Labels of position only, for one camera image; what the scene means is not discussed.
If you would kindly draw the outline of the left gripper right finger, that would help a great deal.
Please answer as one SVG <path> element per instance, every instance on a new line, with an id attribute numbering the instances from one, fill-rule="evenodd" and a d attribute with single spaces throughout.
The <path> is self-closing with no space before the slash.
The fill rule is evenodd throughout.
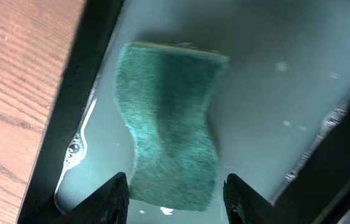
<path id="1" fill-rule="evenodd" d="M 224 181 L 223 200 L 229 224 L 283 223 L 274 206 L 234 173 Z"/>

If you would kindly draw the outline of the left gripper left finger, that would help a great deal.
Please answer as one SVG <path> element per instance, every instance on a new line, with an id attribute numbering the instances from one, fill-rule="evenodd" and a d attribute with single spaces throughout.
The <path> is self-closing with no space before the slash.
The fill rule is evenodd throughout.
<path id="1" fill-rule="evenodd" d="M 55 220 L 55 223 L 126 224 L 128 207 L 126 174 L 118 172 L 70 212 Z"/>

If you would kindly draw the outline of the green yellow sponge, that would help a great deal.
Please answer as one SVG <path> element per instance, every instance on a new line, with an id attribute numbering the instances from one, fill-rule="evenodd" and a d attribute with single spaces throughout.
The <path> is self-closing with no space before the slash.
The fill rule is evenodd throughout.
<path id="1" fill-rule="evenodd" d="M 121 50 L 115 100 L 134 141 L 134 200 L 209 207 L 219 158 L 206 114 L 228 63 L 221 53 L 179 45 L 131 42 Z"/>

